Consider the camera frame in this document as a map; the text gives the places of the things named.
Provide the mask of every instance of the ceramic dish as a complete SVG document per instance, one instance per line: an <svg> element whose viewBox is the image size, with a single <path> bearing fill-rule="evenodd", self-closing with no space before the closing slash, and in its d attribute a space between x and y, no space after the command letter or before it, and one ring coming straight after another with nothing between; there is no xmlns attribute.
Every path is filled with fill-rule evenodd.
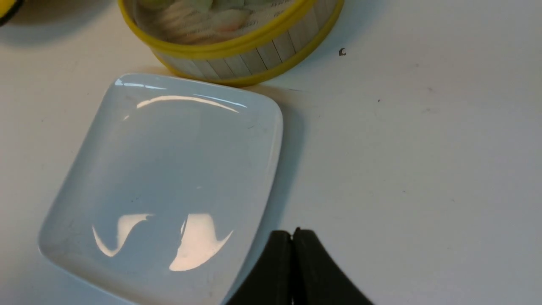
<svg viewBox="0 0 542 305"><path fill-rule="evenodd" d="M142 304L219 304L273 182L282 115L262 95L129 74L107 91L44 221L53 264Z"/></svg>

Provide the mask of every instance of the square plate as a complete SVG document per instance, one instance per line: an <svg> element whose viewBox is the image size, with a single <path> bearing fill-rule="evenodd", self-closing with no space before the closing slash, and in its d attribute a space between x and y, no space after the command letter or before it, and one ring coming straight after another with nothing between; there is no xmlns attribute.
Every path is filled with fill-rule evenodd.
<svg viewBox="0 0 542 305"><path fill-rule="evenodd" d="M265 96L124 75L44 221L40 251L129 301L218 304L253 242L281 139L282 114Z"/></svg>

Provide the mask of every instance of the white table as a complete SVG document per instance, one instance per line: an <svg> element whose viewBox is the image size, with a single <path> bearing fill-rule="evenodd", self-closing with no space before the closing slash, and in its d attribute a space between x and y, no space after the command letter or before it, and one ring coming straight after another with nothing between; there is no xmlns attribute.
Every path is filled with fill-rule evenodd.
<svg viewBox="0 0 542 305"><path fill-rule="evenodd" d="M108 84L167 72L112 1L53 3L0 29L0 303L125 304L36 237ZM314 54L250 89L285 118L259 238L313 228L381 305L539 303L541 16L540 0L346 0Z"/></svg>

